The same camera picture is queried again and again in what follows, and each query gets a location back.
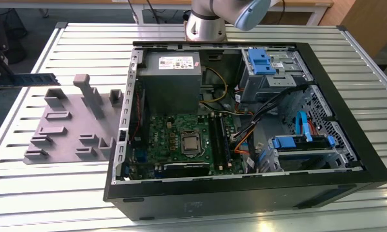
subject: power supply label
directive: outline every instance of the power supply label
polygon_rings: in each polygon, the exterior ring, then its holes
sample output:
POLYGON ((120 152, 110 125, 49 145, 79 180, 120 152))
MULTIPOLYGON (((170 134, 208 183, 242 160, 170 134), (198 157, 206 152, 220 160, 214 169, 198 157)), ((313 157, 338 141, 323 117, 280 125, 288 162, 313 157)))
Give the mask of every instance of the power supply label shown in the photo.
POLYGON ((194 69, 194 57, 162 57, 159 69, 194 69))

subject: cpu socket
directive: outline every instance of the cpu socket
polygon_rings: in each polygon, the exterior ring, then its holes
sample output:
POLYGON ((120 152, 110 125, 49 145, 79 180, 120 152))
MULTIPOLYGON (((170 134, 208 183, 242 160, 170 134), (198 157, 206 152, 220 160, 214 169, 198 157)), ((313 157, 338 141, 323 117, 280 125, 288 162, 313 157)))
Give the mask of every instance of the cpu socket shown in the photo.
POLYGON ((194 158, 200 153, 202 150, 199 133, 183 132, 180 134, 180 140, 182 140, 182 153, 187 157, 194 158))

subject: sticker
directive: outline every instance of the sticker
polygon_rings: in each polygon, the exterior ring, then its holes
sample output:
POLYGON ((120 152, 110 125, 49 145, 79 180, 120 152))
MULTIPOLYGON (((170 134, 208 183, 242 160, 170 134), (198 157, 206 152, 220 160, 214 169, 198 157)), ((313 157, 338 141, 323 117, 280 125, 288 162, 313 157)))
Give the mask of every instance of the sticker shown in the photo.
POLYGON ((282 63, 272 63, 274 68, 283 68, 284 65, 282 63))
POLYGON ((255 162, 250 157, 247 158, 247 164, 254 168, 255 162))
POLYGON ((162 57, 159 69, 194 69, 194 57, 162 57))
POLYGON ((239 95, 239 94, 235 94, 235 101, 236 101, 238 103, 240 103, 240 95, 239 95))

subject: aluminum table surface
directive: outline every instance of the aluminum table surface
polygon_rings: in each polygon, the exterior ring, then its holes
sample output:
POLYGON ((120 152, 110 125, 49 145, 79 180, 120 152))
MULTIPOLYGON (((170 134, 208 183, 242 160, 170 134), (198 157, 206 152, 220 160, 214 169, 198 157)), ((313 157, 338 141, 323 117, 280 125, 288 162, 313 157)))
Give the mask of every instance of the aluminum table surface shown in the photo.
MULTIPOLYGON (((230 41, 307 42, 387 166, 387 77, 347 32, 335 27, 259 26, 230 41)), ((88 73, 99 92, 124 88, 132 41, 182 41, 182 25, 68 24, 55 29, 33 73, 55 73, 63 91, 88 73)), ((330 205, 190 219, 132 222, 101 200, 107 162, 25 165, 48 87, 23 88, 0 129, 0 231, 387 231, 387 184, 330 205)))

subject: open computer tower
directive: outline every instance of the open computer tower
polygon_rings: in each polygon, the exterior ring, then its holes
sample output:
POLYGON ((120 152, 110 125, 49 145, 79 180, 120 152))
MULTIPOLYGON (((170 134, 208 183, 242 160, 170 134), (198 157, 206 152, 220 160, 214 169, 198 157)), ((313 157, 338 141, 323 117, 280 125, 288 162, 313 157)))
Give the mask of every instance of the open computer tower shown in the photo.
POLYGON ((131 220, 321 207, 387 183, 307 43, 134 46, 104 192, 131 220))

